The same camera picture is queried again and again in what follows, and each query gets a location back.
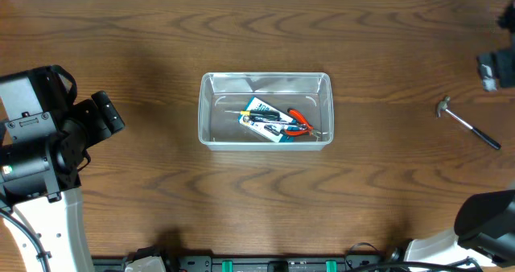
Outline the small black handled hammer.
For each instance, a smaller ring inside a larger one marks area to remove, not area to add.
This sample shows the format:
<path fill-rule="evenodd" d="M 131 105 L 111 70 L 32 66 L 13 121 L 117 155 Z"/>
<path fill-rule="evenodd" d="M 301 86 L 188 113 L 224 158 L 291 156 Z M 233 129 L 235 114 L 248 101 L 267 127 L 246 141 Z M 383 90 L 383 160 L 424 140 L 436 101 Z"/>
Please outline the small black handled hammer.
<path fill-rule="evenodd" d="M 453 117 L 457 122 L 459 122 L 460 124 L 465 126 L 468 130 L 470 130 L 476 137 L 480 138 L 482 141 L 487 143 L 491 148 L 493 148 L 494 150 L 500 150 L 501 149 L 501 144 L 499 142 L 497 142 L 496 140 L 494 140 L 493 138 L 488 136 L 482 130 L 478 129 L 477 127 L 475 127 L 475 126 L 473 126 L 471 124 L 469 124 L 468 122 L 463 120 L 460 116 L 458 116 L 456 113 L 452 112 L 449 109 L 448 103 L 449 103 L 450 99 L 451 98 L 449 96 L 445 96 L 436 105 L 436 108 L 435 108 L 436 117 L 442 117 L 443 113 L 448 114 L 449 116 Z"/>

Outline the black yellow screwdriver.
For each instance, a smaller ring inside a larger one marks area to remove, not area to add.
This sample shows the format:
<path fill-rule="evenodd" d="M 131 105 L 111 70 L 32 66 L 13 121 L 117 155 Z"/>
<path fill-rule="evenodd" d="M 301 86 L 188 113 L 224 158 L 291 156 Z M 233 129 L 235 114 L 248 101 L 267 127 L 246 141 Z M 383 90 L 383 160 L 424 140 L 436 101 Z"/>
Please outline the black yellow screwdriver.
<path fill-rule="evenodd" d="M 242 110 L 242 111 L 234 111 L 234 110 L 225 110 L 226 113 L 236 113 L 238 115 L 250 116 L 250 117 L 261 117 L 266 120 L 278 121 L 280 119 L 279 112 L 269 111 L 269 110 Z"/>

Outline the blue white product box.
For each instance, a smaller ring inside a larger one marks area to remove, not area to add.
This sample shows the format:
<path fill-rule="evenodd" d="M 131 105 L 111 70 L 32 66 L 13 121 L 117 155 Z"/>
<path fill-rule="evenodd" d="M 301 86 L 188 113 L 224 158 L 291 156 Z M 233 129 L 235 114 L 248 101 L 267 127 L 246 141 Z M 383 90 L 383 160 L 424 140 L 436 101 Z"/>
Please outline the blue white product box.
<path fill-rule="evenodd" d="M 265 119 L 256 117 L 252 119 L 250 115 L 240 114 L 238 122 L 247 127 L 254 133 L 261 135 L 262 137 L 270 140 L 271 142 L 292 142 L 291 138 L 288 138 L 285 134 L 282 134 L 282 130 L 299 130 L 294 124 L 297 122 L 293 117 L 286 115 L 284 112 L 274 108 L 272 105 L 264 102 L 263 100 L 252 97 L 248 102 L 244 111 L 273 111 L 278 113 L 278 120 L 269 120 L 266 122 Z"/>

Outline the red handled tool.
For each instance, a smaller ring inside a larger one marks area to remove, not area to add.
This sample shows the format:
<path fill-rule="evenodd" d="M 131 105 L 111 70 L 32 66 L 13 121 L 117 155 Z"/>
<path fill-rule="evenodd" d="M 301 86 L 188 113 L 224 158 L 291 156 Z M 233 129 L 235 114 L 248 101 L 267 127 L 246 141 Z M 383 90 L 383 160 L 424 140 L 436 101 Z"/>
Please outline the red handled tool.
<path fill-rule="evenodd" d="M 295 126 L 288 129 L 283 129 L 281 131 L 282 135 L 286 135 L 290 138 L 296 138 L 303 135 L 309 135 L 316 138 L 322 137 L 322 133 L 318 131 L 313 125 L 311 125 L 304 117 L 304 115 L 297 109 L 289 108 L 287 112 L 292 118 L 294 118 Z"/>

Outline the silver ring wrench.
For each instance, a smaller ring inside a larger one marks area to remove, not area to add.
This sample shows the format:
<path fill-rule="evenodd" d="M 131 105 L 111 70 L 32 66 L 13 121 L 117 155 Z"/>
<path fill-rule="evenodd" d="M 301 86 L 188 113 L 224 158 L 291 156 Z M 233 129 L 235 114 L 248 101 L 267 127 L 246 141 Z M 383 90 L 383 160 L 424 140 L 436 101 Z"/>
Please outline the silver ring wrench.
<path fill-rule="evenodd" d="M 266 120 L 261 117 L 250 117 L 250 116 L 244 116 L 243 122 L 261 122 L 261 123 L 265 123 L 265 124 L 280 125 L 280 126 L 299 126 L 298 123 Z"/>

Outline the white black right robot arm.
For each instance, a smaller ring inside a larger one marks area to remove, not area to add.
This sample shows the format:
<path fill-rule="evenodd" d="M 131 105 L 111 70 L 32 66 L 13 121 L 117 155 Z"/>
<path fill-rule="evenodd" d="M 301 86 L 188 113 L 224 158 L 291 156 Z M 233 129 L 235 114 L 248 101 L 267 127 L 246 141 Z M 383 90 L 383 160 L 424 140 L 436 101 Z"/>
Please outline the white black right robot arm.
<path fill-rule="evenodd" d="M 507 5 L 497 24 L 509 32 L 511 45 L 476 57 L 477 70 L 487 92 L 496 91 L 497 87 L 514 88 L 514 0 Z M 450 97 L 444 97 L 436 105 L 436 117 L 445 112 L 494 150 L 501 149 L 499 142 L 451 112 L 449 100 Z M 390 259 L 427 263 L 424 267 L 402 267 L 407 271 L 438 270 L 429 268 L 430 264 L 456 269 L 471 266 L 476 271 L 481 271 L 481 267 L 514 266 L 514 189 L 469 197 L 460 208 L 453 229 L 412 240 L 406 247 L 395 249 Z"/>

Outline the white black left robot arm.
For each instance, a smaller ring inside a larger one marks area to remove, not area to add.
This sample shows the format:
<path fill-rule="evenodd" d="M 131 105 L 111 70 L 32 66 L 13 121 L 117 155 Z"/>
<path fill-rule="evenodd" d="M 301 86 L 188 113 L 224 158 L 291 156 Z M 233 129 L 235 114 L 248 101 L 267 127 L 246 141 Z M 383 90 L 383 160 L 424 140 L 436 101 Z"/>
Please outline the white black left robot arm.
<path fill-rule="evenodd" d="M 80 171 L 88 149 L 121 131 L 104 91 L 76 101 L 59 65 L 1 78 L 1 217 L 28 271 L 93 271 L 85 239 Z"/>

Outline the clear plastic container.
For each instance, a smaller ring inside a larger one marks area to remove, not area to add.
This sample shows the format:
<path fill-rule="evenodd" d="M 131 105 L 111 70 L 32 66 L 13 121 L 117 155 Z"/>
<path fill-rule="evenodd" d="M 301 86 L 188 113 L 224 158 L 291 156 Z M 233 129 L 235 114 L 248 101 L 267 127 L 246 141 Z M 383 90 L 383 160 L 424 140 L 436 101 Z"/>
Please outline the clear plastic container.
<path fill-rule="evenodd" d="M 198 137 L 210 150 L 322 150 L 334 129 L 324 72 L 208 72 L 202 78 Z"/>

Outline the black mounting rail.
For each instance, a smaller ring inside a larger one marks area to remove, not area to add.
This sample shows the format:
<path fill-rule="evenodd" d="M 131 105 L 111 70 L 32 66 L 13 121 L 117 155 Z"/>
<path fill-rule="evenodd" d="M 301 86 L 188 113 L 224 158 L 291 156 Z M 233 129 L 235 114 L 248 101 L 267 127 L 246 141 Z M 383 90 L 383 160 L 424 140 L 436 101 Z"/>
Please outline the black mounting rail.
<path fill-rule="evenodd" d="M 155 246 L 138 249 L 123 258 L 94 257 L 95 271 L 166 272 L 351 272 L 351 271 L 481 271 L 472 258 L 450 264 L 401 262 L 378 253 L 351 253 L 343 257 L 244 258 L 212 255 L 172 255 Z"/>

